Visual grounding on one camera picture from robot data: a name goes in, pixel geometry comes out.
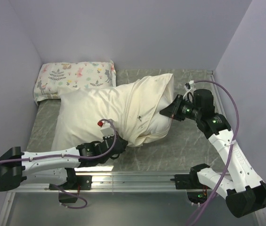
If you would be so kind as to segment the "white pillow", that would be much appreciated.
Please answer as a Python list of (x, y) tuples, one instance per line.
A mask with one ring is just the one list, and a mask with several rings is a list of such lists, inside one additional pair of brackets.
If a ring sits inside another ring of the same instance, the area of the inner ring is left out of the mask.
[(171, 126), (171, 118), (160, 114), (163, 110), (171, 104), (165, 94), (163, 94), (157, 104), (156, 110), (149, 122), (149, 125), (144, 135), (149, 136), (152, 140), (158, 140), (165, 137)]

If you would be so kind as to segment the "cream satin pillowcase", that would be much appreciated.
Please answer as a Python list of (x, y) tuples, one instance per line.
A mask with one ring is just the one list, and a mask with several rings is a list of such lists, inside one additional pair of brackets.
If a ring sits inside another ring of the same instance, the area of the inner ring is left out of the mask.
[(174, 100), (174, 76), (165, 73), (146, 76), (130, 84), (102, 89), (59, 88), (61, 105), (51, 149), (64, 150), (101, 140), (97, 125), (101, 119), (114, 120), (114, 127), (130, 147), (156, 140), (144, 135), (163, 94)]

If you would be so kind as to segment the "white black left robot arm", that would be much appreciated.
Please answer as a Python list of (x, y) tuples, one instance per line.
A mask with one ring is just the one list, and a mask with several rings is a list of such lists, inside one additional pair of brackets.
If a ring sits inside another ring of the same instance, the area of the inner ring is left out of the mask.
[(73, 189), (77, 184), (76, 168), (95, 167), (116, 159), (128, 142), (120, 136), (84, 143), (61, 151), (31, 153), (19, 146), (0, 157), (0, 192), (25, 184), (51, 184)]

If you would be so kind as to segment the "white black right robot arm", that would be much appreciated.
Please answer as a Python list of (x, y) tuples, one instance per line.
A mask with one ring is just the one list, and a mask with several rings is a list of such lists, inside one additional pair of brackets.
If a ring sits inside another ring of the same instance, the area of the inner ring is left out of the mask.
[(210, 90), (195, 90), (191, 100), (189, 95), (177, 95), (169, 106), (160, 110), (160, 114), (177, 121), (195, 121), (231, 176), (228, 180), (203, 163), (190, 169), (188, 182), (191, 186), (216, 189), (237, 218), (266, 207), (266, 182), (256, 173), (234, 140), (234, 132), (225, 116), (216, 113)]

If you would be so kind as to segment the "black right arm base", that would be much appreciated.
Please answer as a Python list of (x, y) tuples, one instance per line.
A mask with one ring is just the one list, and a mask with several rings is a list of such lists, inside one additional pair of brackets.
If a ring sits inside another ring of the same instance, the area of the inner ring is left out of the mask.
[(209, 165), (203, 163), (190, 168), (188, 174), (175, 174), (171, 181), (175, 182), (176, 190), (186, 190), (187, 198), (191, 204), (198, 206), (204, 204), (208, 198), (208, 187), (199, 182), (197, 173), (210, 168)]

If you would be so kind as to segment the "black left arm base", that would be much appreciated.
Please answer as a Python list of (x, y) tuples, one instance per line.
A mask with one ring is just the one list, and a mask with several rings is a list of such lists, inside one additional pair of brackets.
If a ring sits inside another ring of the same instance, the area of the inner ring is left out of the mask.
[(65, 185), (59, 186), (63, 190), (73, 194), (65, 194), (64, 192), (60, 191), (53, 184), (50, 184), (48, 189), (50, 191), (58, 191), (58, 200), (62, 204), (74, 204), (78, 201), (78, 195), (81, 191), (90, 191), (92, 184), (92, 176), (91, 175), (83, 175), (78, 176), (74, 182), (67, 182)]

